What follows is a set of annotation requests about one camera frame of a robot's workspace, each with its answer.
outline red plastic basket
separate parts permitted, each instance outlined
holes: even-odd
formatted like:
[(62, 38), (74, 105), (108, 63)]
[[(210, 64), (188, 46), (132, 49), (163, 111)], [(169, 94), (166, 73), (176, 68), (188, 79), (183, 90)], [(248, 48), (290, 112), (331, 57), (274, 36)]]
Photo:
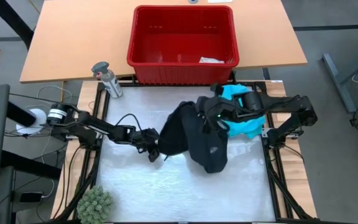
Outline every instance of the red plastic basket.
[[(201, 57), (224, 63), (200, 63)], [(127, 61), (140, 83), (226, 83), (239, 63), (231, 8), (137, 7)]]

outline wooden table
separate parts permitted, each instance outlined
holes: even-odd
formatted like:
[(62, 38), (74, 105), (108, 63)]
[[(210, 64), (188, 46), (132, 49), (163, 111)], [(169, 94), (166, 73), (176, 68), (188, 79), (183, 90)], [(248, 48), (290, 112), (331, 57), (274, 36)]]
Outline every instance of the wooden table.
[[(83, 82), (80, 98), (78, 100), (78, 108), (80, 110), (91, 112), (89, 104), (92, 101), (94, 101), (96, 97), (97, 86), (98, 86), (98, 82), (96, 81)], [(270, 96), (285, 96), (285, 89), (282, 81), (266, 81), (266, 86), (267, 86), (267, 93)], [(98, 115), (99, 118), (101, 117), (103, 104), (104, 102), (101, 102), (100, 104), (99, 115)], [(283, 114), (283, 113), (273, 114), (274, 125), (275, 126), (281, 125), (285, 120), (287, 120), (288, 116), (289, 114)], [(66, 187), (68, 182), (68, 166), (78, 145), (79, 145), (78, 140), (72, 140), (68, 143), (67, 146), (66, 158), (65, 158)], [(300, 147), (297, 140), (287, 140), (287, 146), (290, 146), (295, 150), (297, 150), (298, 152), (300, 152)], [(77, 152), (73, 160), (73, 164), (71, 165), (72, 167), (71, 167), (70, 187), (68, 189), (68, 201), (70, 201), (74, 195), (75, 187), (81, 174), (84, 154), (85, 154), (85, 150), (80, 150), (79, 152)], [(309, 215), (311, 215), (312, 217), (316, 217), (316, 210), (314, 209), (314, 203), (311, 197), (308, 178), (306, 176), (305, 167), (303, 165), (301, 158), (295, 153), (285, 148), (280, 150), (280, 155), (283, 162), (283, 169), (285, 173), (285, 178), (287, 180), (288, 190), (291, 192), (291, 194), (294, 196), (296, 201), (303, 207), (303, 209)], [(279, 190), (277, 190), (277, 193), (278, 193), (278, 201), (279, 201), (282, 217), (286, 217), (282, 194)], [(56, 192), (55, 203), (53, 205), (51, 218), (53, 218), (54, 214), (57, 212), (60, 201), (62, 199), (62, 195), (63, 195), (63, 173), (60, 176), (60, 181)]]
[[(45, 1), (20, 82), (92, 79), (91, 68), (100, 61), (109, 62), (117, 76), (134, 74), (126, 60), (132, 17), (135, 7), (148, 4), (190, 5), (188, 0)], [(224, 5), (234, 14), (237, 68), (307, 63), (280, 0)]]

